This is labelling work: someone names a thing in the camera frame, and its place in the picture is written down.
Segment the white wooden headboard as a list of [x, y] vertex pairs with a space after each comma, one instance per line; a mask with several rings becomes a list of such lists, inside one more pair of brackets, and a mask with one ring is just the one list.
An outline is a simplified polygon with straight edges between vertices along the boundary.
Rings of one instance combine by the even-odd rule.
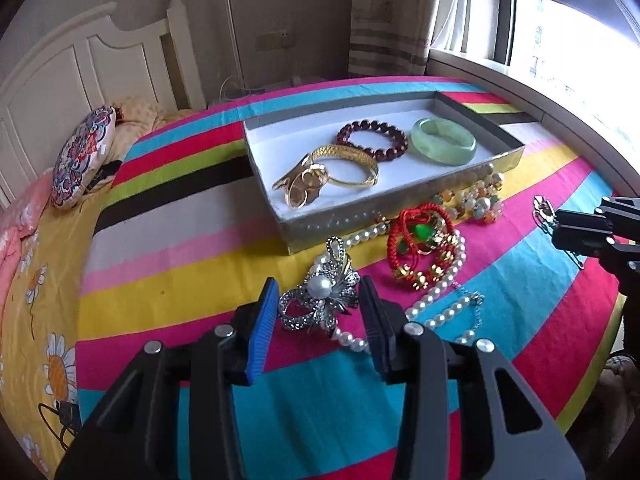
[[1, 206], [9, 207], [51, 167], [62, 143], [95, 108], [142, 96], [173, 113], [205, 110], [188, 11], [118, 28], [116, 3], [96, 6], [39, 40], [1, 85]]

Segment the striped colourful blanket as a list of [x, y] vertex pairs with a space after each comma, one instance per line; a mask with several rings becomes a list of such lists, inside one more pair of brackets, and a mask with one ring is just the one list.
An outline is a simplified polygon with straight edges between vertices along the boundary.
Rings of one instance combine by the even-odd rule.
[[79, 413], [142, 349], [192, 344], [269, 287], [273, 332], [233, 393], [252, 479], [385, 479], [404, 389], [373, 367], [357, 289], [458, 344], [491, 340], [562, 429], [622, 320], [533, 206], [612, 192], [539, 116], [457, 79], [313, 84], [144, 136], [117, 170], [81, 282]]

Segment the white bedside table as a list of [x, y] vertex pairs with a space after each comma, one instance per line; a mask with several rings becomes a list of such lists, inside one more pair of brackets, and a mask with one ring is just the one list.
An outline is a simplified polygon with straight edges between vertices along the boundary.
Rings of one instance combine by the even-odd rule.
[[305, 84], [320, 84], [320, 82], [327, 82], [326, 78], [320, 76], [297, 76], [294, 75], [291, 78], [273, 82], [272, 84], [263, 84], [259, 87], [251, 87], [245, 85], [245, 90], [240, 89], [238, 77], [230, 76], [225, 79], [218, 89], [218, 93], [208, 103], [207, 107], [211, 108], [214, 105], [222, 104], [225, 102], [232, 102], [238, 99], [245, 98], [246, 96], [258, 96], [270, 91], [286, 90], [304, 86]]

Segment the beige fuzzy pillow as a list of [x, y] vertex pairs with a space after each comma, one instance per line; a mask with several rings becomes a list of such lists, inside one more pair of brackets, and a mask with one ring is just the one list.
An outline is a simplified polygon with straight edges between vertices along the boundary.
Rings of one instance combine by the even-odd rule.
[[116, 125], [105, 161], [122, 162], [137, 140], [160, 126], [166, 112], [157, 102], [138, 96], [126, 96], [112, 105], [116, 110]]

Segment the green jade bangle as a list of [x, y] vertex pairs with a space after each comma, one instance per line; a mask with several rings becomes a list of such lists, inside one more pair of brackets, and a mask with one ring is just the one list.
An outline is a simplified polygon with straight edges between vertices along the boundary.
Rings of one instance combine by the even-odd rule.
[[445, 118], [424, 118], [411, 128], [410, 143], [421, 156], [446, 166], [463, 166], [476, 153], [473, 133]]

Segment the gold bangle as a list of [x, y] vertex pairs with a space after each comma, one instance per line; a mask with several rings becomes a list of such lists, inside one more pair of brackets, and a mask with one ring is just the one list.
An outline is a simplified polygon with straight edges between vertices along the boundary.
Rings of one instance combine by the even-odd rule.
[[309, 154], [309, 160], [323, 182], [341, 188], [370, 188], [378, 183], [378, 162], [356, 148], [322, 145]]

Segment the silver rhinestone pearl brooch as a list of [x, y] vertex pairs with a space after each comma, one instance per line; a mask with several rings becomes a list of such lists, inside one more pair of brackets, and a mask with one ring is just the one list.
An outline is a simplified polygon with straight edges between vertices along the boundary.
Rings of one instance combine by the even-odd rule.
[[332, 336], [338, 329], [338, 318], [358, 308], [360, 275], [348, 253], [351, 244], [350, 238], [329, 237], [303, 281], [280, 296], [279, 318], [285, 330], [318, 328]]

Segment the wall power outlet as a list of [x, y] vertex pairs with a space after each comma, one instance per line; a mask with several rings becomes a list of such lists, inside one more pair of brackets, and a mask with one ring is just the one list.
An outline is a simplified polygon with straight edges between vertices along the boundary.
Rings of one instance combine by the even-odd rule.
[[279, 29], [273, 32], [262, 32], [255, 36], [255, 50], [267, 52], [292, 48], [295, 44], [295, 35], [291, 29]]

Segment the round patterned cushion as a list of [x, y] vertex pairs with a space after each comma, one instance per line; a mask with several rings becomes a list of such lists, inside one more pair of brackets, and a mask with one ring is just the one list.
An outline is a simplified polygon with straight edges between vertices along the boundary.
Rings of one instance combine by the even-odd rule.
[[53, 206], [70, 209], [85, 193], [111, 149], [116, 117], [114, 106], [96, 108], [65, 141], [52, 168]]

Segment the striped beige curtain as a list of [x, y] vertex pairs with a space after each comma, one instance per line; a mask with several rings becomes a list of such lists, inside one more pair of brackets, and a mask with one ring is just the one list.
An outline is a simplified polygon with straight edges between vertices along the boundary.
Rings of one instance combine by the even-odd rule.
[[352, 0], [348, 74], [423, 75], [457, 0]]

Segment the pink folded quilt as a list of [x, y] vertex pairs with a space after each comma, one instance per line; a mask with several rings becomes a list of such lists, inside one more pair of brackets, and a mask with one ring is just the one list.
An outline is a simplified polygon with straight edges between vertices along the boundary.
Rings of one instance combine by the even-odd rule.
[[32, 182], [20, 197], [1, 213], [1, 309], [4, 309], [14, 274], [21, 260], [22, 240], [35, 233], [50, 200], [52, 170]]

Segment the yellow daisy bedsheet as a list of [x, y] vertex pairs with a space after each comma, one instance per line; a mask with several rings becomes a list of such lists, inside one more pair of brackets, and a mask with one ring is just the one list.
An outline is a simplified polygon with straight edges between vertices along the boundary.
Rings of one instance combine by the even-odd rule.
[[[166, 113], [152, 132], [191, 114]], [[1, 309], [1, 421], [17, 443], [17, 456], [32, 465], [39, 479], [53, 478], [73, 439], [56, 413], [62, 403], [78, 402], [80, 298], [137, 278], [141, 273], [134, 266], [148, 262], [139, 247], [149, 240], [148, 226], [116, 235], [98, 252], [91, 248], [122, 162], [104, 160], [70, 209], [53, 206], [50, 195], [35, 233], [22, 240], [21, 260]]]

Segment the grey shallow jewelry tray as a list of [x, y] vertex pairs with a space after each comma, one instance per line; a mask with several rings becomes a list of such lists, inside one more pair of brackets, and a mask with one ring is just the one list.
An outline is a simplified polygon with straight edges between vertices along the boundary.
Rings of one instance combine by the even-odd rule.
[[[470, 162], [441, 165], [412, 148], [412, 126], [432, 117], [473, 133], [477, 149]], [[290, 254], [365, 229], [375, 218], [424, 203], [443, 188], [457, 191], [509, 171], [524, 153], [522, 141], [442, 91], [302, 105], [245, 119], [242, 126], [254, 174]], [[329, 144], [372, 156], [378, 183], [341, 188], [323, 182], [310, 168], [309, 154]]]

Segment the window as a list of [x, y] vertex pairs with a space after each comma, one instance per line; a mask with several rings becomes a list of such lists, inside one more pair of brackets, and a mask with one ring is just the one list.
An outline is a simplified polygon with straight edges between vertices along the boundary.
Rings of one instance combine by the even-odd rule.
[[639, 33], [620, 0], [469, 0], [466, 52], [639, 141]]

